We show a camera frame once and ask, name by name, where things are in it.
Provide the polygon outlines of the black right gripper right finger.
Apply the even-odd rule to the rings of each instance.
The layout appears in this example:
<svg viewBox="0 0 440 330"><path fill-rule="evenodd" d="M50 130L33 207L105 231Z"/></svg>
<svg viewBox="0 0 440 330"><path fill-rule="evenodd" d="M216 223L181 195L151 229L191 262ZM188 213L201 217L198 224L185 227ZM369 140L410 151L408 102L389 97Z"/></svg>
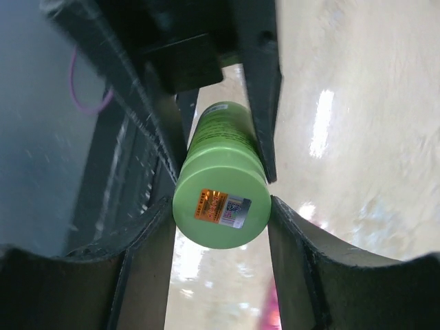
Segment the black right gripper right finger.
<svg viewBox="0 0 440 330"><path fill-rule="evenodd" d="M439 254L355 247L272 197L269 245L284 329L438 329Z"/></svg>

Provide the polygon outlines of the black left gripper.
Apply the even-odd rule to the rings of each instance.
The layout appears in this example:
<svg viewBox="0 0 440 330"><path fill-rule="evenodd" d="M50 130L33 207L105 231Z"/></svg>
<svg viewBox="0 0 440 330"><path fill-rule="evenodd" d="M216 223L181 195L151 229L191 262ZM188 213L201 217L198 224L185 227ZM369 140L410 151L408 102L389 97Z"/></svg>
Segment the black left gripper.
<svg viewBox="0 0 440 330"><path fill-rule="evenodd" d="M236 24L229 1L104 0L99 7L44 14L106 78L174 182L197 96L173 94L220 83L222 69L239 58L260 159L267 181L277 180L274 132L283 77L275 1L237 1Z"/></svg>

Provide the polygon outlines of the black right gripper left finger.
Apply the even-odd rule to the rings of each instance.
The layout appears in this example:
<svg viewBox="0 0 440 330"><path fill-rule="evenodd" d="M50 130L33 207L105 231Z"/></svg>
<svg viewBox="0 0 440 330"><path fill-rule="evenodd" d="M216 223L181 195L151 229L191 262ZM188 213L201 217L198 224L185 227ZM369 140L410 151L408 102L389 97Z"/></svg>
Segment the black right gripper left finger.
<svg viewBox="0 0 440 330"><path fill-rule="evenodd" d="M64 258L1 246L2 329L163 329L173 260L172 202Z"/></svg>

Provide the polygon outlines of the pink weekly pill organizer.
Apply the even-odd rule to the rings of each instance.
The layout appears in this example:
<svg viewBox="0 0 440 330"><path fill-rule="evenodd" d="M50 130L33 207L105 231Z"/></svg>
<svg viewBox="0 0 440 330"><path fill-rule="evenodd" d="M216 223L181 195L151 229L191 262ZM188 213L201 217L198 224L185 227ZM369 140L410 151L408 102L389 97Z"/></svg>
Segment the pink weekly pill organizer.
<svg viewBox="0 0 440 330"><path fill-rule="evenodd" d="M281 317L278 308L276 286L271 284L261 318L261 330L281 330Z"/></svg>

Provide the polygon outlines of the green pill bottle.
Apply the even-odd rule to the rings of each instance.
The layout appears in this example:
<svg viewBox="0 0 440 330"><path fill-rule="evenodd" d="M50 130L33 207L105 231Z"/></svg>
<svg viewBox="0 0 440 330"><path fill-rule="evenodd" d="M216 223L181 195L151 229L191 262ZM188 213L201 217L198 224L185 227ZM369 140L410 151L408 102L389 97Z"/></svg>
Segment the green pill bottle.
<svg viewBox="0 0 440 330"><path fill-rule="evenodd" d="M272 207L252 116L218 102L200 116L173 197L173 218L191 241L230 249L255 239Z"/></svg>

